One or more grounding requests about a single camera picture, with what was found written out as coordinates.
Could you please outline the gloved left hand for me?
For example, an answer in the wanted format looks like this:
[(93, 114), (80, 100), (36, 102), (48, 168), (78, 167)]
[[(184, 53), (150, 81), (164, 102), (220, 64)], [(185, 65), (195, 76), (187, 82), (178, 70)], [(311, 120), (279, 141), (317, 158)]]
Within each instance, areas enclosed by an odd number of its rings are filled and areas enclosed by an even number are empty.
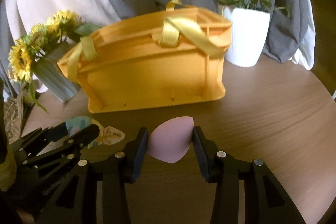
[(7, 155), (5, 161), (0, 165), (0, 189), (6, 192), (15, 183), (17, 176), (17, 163), (13, 148), (7, 142)]

